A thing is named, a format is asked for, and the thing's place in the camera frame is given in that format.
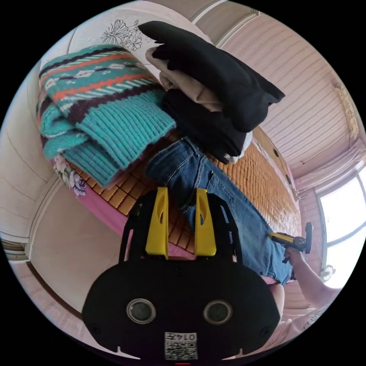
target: ceiling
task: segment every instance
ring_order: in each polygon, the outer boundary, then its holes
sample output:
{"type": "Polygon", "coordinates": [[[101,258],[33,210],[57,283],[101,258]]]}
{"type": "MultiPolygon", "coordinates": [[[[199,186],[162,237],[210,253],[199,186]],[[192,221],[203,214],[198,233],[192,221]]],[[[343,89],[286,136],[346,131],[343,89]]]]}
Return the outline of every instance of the ceiling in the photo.
{"type": "Polygon", "coordinates": [[[300,177],[347,150],[346,115],[333,85],[332,67],[302,37],[262,14],[245,23],[222,46],[281,89],[261,127],[300,177]]]}

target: knitted sweater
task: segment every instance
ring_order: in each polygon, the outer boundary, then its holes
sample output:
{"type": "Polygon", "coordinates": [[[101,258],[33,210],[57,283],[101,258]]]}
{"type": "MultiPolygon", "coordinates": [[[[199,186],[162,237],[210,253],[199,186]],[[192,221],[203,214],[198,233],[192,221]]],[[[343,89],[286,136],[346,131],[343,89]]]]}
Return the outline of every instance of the knitted sweater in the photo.
{"type": "Polygon", "coordinates": [[[120,46],[92,46],[58,57],[39,79],[44,155],[52,159],[62,153],[101,186],[175,127],[159,107],[161,85],[120,46]]]}

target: jeans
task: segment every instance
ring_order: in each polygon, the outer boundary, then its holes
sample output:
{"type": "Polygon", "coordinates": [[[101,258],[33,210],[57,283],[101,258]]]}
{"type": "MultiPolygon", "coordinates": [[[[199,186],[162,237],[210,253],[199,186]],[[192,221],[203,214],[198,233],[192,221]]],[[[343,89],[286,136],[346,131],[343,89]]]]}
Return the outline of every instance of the jeans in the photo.
{"type": "Polygon", "coordinates": [[[194,231],[196,189],[206,189],[224,199],[238,227],[243,265],[260,276],[284,285],[292,266],[282,263],[285,249],[272,241],[273,231],[262,215],[220,168],[212,164],[188,138],[158,152],[146,168],[146,176],[168,187],[179,210],[194,231]]]}

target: yellow bracket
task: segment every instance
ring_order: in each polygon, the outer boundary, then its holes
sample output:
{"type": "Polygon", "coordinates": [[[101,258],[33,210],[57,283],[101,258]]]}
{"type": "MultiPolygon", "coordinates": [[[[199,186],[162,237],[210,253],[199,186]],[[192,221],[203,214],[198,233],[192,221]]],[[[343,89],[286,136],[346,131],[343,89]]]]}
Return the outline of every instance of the yellow bracket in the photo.
{"type": "Polygon", "coordinates": [[[145,250],[168,259],[168,188],[157,189],[145,250]]]}
{"type": "Polygon", "coordinates": [[[291,235],[272,233],[268,234],[268,236],[270,239],[280,244],[292,244],[294,242],[294,237],[291,235]]]}
{"type": "Polygon", "coordinates": [[[213,227],[207,190],[198,188],[196,198],[196,232],[194,234],[194,251],[197,257],[212,257],[216,254],[213,227]]]}

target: qr code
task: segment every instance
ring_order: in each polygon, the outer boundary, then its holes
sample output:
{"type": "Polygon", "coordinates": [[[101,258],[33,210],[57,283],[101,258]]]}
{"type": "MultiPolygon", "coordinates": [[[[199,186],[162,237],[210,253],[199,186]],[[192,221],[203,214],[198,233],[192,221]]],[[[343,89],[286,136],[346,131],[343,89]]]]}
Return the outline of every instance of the qr code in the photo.
{"type": "Polygon", "coordinates": [[[165,333],[166,360],[197,360],[197,333],[165,333]]]}

